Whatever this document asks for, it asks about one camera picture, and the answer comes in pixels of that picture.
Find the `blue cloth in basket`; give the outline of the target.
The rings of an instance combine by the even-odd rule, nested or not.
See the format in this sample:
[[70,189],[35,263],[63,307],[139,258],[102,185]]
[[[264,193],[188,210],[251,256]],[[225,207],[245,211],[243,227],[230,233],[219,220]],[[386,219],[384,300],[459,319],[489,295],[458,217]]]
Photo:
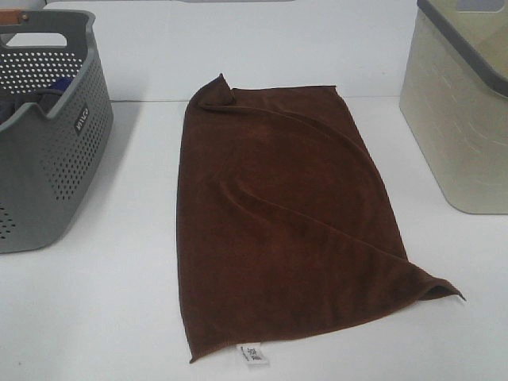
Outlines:
[[47,90],[55,94],[63,94],[72,84],[72,77],[60,77],[47,87]]

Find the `brown towel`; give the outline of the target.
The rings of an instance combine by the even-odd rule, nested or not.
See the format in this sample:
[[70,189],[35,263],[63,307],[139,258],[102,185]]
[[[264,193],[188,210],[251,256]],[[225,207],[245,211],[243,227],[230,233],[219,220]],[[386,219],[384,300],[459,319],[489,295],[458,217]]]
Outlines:
[[179,302],[194,359],[288,341],[458,295],[412,264],[383,180],[333,86],[232,88],[183,122]]

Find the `grey perforated plastic basket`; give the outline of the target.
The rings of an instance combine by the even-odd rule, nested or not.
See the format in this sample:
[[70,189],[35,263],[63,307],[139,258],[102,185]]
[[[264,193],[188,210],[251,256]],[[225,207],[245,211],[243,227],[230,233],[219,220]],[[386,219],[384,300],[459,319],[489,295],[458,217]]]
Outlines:
[[1,95],[50,92],[72,84],[45,113],[26,103],[1,123],[1,251],[23,252],[56,241],[69,226],[100,164],[114,115],[94,32],[78,10],[1,12],[7,35],[51,33],[63,45],[1,46]]

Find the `white towel label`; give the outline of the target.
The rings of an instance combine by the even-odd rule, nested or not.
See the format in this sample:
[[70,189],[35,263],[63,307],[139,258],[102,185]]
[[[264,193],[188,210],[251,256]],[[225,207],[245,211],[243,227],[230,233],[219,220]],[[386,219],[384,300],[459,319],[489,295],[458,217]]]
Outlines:
[[237,344],[236,350],[248,367],[266,367],[270,365],[269,359],[261,350],[260,342]]

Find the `beige plastic basket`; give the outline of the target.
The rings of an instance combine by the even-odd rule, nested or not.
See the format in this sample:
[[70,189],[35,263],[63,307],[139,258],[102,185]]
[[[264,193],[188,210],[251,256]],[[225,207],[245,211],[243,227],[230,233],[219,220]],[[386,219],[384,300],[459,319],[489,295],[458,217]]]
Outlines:
[[507,3],[419,1],[400,109],[446,201],[507,212]]

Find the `grey cloth in basket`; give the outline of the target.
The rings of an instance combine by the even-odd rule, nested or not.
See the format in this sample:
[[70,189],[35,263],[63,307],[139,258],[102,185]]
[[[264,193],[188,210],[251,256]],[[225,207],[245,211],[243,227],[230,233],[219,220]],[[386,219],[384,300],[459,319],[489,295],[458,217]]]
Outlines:
[[7,121],[26,103],[36,103],[47,113],[60,99],[60,94],[52,92],[33,92],[27,94],[1,95],[1,123]]

